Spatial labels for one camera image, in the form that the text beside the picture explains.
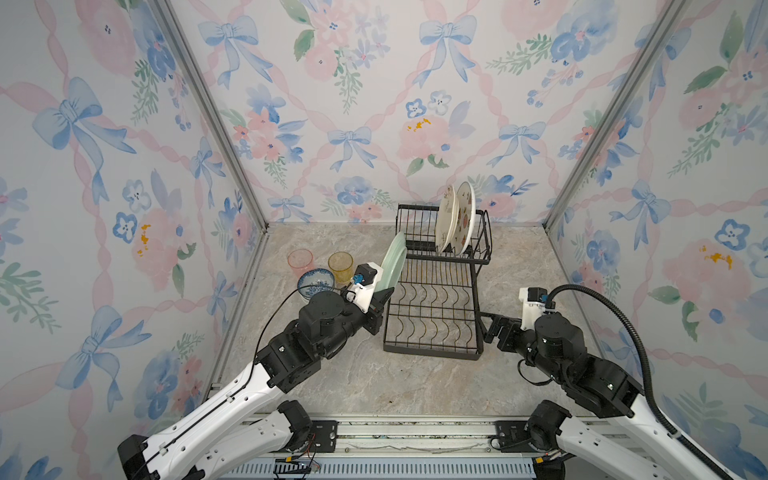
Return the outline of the cream plate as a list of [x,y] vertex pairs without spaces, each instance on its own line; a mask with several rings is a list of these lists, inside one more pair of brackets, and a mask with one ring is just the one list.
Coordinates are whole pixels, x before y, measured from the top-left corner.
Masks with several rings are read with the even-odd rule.
[[450,246],[457,225],[458,200],[456,190],[449,185],[440,201],[435,225],[435,246],[437,253],[443,253]]

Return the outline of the yellow glass cup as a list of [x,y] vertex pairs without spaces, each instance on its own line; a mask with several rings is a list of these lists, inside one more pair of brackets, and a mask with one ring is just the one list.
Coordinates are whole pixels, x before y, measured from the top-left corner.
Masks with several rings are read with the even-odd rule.
[[346,285],[354,274],[354,258],[345,251],[337,251],[328,258],[328,268],[337,284]]

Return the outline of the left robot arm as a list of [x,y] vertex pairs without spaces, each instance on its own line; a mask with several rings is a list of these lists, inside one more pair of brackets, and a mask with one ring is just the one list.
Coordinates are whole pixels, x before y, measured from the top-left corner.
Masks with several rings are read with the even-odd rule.
[[264,454],[306,447],[312,420],[285,399],[359,330],[376,335],[393,289],[322,291],[226,387],[172,426],[117,453],[128,479],[218,479]]

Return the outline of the green plate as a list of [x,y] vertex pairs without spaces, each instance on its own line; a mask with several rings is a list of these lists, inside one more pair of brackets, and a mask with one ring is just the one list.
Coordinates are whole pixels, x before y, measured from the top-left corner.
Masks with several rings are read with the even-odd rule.
[[396,287],[406,258],[406,236],[404,232],[399,232],[390,243],[381,264],[382,276],[377,283],[376,292]]

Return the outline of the black wire dish rack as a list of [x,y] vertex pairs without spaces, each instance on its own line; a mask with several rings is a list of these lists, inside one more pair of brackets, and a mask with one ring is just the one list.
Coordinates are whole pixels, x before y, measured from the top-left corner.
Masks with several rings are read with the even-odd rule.
[[484,350],[478,276],[492,255],[486,211],[460,255],[436,251],[438,208],[401,204],[396,231],[405,235],[407,258],[388,304],[383,350],[388,353],[477,360]]

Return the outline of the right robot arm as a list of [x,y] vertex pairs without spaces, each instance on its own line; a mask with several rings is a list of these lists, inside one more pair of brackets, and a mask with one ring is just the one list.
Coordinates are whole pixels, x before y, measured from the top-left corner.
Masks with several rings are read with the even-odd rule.
[[565,457],[587,461],[616,479],[735,479],[737,473],[705,452],[664,415],[654,414],[640,383],[619,365],[588,353],[580,328],[558,313],[534,324],[498,314],[480,332],[487,343],[520,356],[544,373],[577,405],[642,449],[637,454],[606,438],[551,400],[528,418],[520,443],[541,452],[545,463]]

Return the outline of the white floral plate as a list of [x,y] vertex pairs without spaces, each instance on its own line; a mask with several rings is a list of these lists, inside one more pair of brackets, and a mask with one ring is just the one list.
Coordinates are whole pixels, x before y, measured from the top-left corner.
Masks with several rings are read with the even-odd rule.
[[471,241],[475,223],[475,191],[469,181],[463,182],[456,193],[457,220],[452,239],[455,255],[462,255]]

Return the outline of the pink glass cup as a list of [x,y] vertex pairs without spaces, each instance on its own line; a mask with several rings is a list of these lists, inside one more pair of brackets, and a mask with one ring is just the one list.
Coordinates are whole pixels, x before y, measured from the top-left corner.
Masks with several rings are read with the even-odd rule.
[[288,254],[287,263],[292,272],[301,278],[315,268],[314,254],[306,248],[296,249]]

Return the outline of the white blue floral bowl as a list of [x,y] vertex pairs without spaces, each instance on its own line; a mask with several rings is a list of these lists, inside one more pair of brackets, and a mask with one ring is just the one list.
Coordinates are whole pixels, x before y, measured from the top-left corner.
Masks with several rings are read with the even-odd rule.
[[333,291],[335,276],[324,268],[316,268],[305,272],[297,282],[298,293],[307,301],[323,291]]

